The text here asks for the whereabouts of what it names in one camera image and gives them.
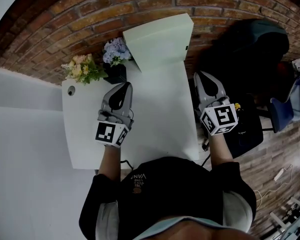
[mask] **person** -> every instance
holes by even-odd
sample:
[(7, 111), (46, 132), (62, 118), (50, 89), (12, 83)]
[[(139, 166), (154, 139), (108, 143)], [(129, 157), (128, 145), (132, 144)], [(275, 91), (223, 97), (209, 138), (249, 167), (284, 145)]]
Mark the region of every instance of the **person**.
[(88, 240), (253, 240), (256, 196), (223, 134), (209, 136), (212, 170), (187, 159), (141, 164), (121, 182), (120, 149), (106, 146), (79, 219)]

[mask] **white marker cube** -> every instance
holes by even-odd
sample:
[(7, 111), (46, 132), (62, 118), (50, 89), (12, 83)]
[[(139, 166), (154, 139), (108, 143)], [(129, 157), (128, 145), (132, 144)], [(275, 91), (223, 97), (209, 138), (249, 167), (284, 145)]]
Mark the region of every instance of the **white marker cube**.
[(211, 135), (228, 133), (238, 124), (234, 104), (206, 107), (200, 120)]
[(93, 127), (93, 137), (97, 142), (116, 148), (120, 148), (128, 132), (128, 127), (123, 123), (98, 120)]

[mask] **blue hydrangea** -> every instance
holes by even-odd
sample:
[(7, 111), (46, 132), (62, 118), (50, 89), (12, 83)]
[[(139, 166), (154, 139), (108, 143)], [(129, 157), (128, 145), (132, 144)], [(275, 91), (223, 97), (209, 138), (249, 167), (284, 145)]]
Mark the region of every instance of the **blue hydrangea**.
[(111, 66), (118, 65), (131, 58), (131, 53), (122, 37), (107, 42), (104, 50), (103, 61)]

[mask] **wooden floor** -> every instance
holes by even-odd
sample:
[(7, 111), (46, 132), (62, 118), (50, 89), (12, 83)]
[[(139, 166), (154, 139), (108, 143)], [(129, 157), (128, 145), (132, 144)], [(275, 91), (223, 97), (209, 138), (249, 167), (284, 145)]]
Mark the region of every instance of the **wooden floor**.
[[(271, 127), (268, 119), (263, 118), (261, 122), (263, 128)], [(203, 132), (199, 125), (197, 131), (200, 144)], [(264, 141), (258, 147), (235, 159), (240, 163), (243, 180), (253, 190), (258, 190), (264, 195), (269, 190), (277, 190), (283, 183), (289, 183), (293, 170), (289, 184), (283, 185), (276, 192), (269, 192), (262, 198), (262, 204), (250, 229), (250, 234), (257, 238), (261, 238), (274, 228), (273, 221), (269, 217), (270, 212), (283, 217), (291, 206), (287, 204), (290, 197), (300, 200), (300, 124), (291, 124), (280, 133), (265, 131), (263, 137)], [(202, 164), (209, 152), (204, 152), (201, 146), (199, 148), (202, 159), (196, 163)], [(204, 167), (211, 169), (210, 160)], [(275, 182), (273, 178), (281, 168), (289, 169)]]

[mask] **black cable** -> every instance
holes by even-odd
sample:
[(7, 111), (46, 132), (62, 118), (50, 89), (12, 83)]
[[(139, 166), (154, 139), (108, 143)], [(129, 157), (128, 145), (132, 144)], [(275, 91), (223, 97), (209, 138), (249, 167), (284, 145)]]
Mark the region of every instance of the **black cable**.
[(203, 164), (201, 164), (201, 167), (203, 167), (205, 165), (205, 163), (208, 161), (208, 159), (210, 158), (210, 154), (208, 155), (208, 157), (204, 160)]
[(132, 109), (130, 108), (130, 111), (132, 112), (132, 118), (131, 118), (131, 120), (133, 120), (134, 119), (134, 117), (135, 117), (135, 114), (134, 114), (134, 112), (132, 111)]
[(134, 170), (134, 168), (131, 166), (131, 164), (129, 163), (128, 160), (120, 161), (120, 163), (121, 163), (121, 164), (127, 163), (128, 166), (131, 168), (131, 170), (132, 170), (132, 171)]

